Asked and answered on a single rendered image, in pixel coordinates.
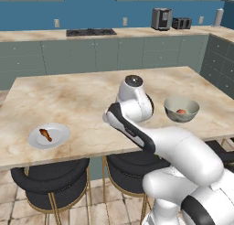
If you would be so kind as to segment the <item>grey-green bowl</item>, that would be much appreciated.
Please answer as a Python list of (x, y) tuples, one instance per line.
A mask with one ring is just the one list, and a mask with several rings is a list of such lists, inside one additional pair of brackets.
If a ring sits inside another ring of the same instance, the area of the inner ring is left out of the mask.
[[(176, 123), (190, 122), (199, 112), (199, 104), (184, 96), (170, 96), (165, 99), (165, 113), (167, 117)], [(179, 109), (186, 110), (186, 114), (180, 114), (176, 111)]]

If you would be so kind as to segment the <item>brown chicken drumstick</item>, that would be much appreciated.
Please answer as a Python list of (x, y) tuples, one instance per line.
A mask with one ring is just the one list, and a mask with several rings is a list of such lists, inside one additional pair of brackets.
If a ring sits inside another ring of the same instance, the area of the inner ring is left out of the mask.
[(46, 129), (39, 129), (40, 134), (47, 138), (49, 142), (52, 142), (52, 138), (49, 136), (48, 131)]

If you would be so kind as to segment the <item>grey-green base cupboards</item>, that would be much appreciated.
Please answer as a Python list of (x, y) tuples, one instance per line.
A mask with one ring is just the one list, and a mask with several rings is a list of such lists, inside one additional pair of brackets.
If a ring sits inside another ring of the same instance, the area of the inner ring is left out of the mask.
[(18, 77), (188, 66), (200, 71), (207, 37), (117, 37), (0, 43), (0, 90)]

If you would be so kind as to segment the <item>white plate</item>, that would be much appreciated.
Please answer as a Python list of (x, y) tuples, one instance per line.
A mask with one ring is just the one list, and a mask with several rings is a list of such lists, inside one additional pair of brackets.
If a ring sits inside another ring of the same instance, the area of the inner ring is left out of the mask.
[[(52, 142), (40, 134), (39, 129), (46, 129)], [(28, 136), (28, 143), (36, 149), (51, 149), (63, 145), (69, 139), (69, 128), (61, 123), (45, 123), (35, 128)]]

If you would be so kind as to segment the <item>black stool with gold legs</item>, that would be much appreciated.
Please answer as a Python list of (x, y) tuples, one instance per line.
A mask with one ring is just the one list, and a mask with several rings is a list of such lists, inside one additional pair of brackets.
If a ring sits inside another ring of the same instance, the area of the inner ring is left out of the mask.
[(123, 194), (143, 198), (141, 220), (145, 217), (148, 196), (143, 190), (143, 177), (154, 170), (169, 167), (159, 156), (144, 151), (105, 155), (102, 168), (107, 168), (112, 184)]
[(82, 158), (40, 166), (15, 167), (11, 176), (26, 192), (28, 204), (45, 215), (53, 214), (62, 225), (59, 213), (77, 204), (90, 187), (90, 160)]
[(224, 167), (234, 173), (234, 151), (227, 152), (216, 140), (206, 141), (206, 144), (219, 156)]

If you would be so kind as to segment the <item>black hob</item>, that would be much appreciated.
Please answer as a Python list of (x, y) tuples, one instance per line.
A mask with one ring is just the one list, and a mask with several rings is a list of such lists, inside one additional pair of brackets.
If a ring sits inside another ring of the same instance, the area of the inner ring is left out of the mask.
[(112, 28), (68, 29), (66, 31), (67, 37), (112, 36), (112, 35), (116, 35), (116, 32)]

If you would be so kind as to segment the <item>grey coffee machine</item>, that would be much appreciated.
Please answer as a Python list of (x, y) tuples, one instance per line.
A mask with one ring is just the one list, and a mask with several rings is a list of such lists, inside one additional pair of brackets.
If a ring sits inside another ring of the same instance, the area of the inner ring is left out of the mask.
[(170, 8), (154, 8), (152, 13), (151, 28), (160, 31), (170, 29), (172, 21), (172, 10)]

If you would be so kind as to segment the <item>black toaster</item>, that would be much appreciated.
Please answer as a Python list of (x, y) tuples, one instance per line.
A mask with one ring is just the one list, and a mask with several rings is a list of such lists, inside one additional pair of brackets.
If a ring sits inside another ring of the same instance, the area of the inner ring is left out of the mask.
[(172, 28), (174, 29), (190, 29), (192, 19), (188, 17), (174, 17), (172, 21)]

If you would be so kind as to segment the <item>grey-green drawer run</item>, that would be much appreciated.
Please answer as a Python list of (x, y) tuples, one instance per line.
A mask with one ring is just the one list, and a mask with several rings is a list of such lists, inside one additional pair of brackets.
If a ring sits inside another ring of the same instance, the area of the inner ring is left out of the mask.
[(200, 75), (234, 100), (234, 42), (210, 35)]

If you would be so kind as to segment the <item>white paper towel roll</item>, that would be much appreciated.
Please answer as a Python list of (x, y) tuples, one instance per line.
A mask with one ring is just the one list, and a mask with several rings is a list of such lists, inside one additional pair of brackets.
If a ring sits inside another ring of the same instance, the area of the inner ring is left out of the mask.
[(220, 8), (220, 9), (217, 10), (216, 16), (215, 16), (215, 19), (214, 19), (213, 27), (220, 27), (223, 14), (224, 14), (224, 9), (223, 8)]

